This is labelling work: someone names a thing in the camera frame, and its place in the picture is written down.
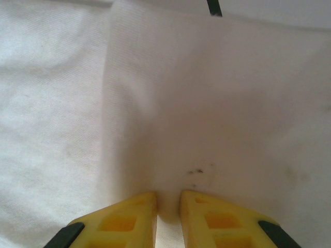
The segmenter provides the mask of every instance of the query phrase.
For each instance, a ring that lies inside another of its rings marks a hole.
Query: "yellow plastic object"
[[[153,248],[156,193],[145,193],[80,217],[85,228],[70,248]]]
[[[258,221],[277,222],[212,196],[183,191],[180,218],[186,248],[277,248]]]

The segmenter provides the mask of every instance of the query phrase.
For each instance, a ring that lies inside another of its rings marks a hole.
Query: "black rubber pad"
[[[212,16],[222,16],[221,7],[219,6],[218,0],[207,0],[209,12]]]
[[[268,221],[259,221],[259,225],[277,248],[301,248],[279,225]]]
[[[84,227],[84,223],[77,222],[62,228],[44,248],[69,248]]]

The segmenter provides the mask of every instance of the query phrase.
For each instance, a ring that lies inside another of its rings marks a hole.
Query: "wrinkled fabric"
[[[0,3],[0,247],[151,190],[183,247],[182,189],[329,247],[330,32],[109,2]]]

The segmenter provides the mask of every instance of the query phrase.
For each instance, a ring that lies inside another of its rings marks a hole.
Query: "white fabric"
[[[149,190],[157,247],[183,247],[185,188],[329,247],[330,33],[100,7],[0,3],[0,247]]]

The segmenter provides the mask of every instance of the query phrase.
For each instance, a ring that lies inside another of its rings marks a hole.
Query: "white cloth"
[[[115,3],[110,24],[100,177],[109,202],[156,190],[157,247],[182,247],[182,189],[327,247],[331,33],[131,3]]]
[[[43,247],[149,190],[157,247],[183,247],[184,188],[328,247],[330,33],[129,3],[109,21],[100,7],[0,3],[0,247]]]

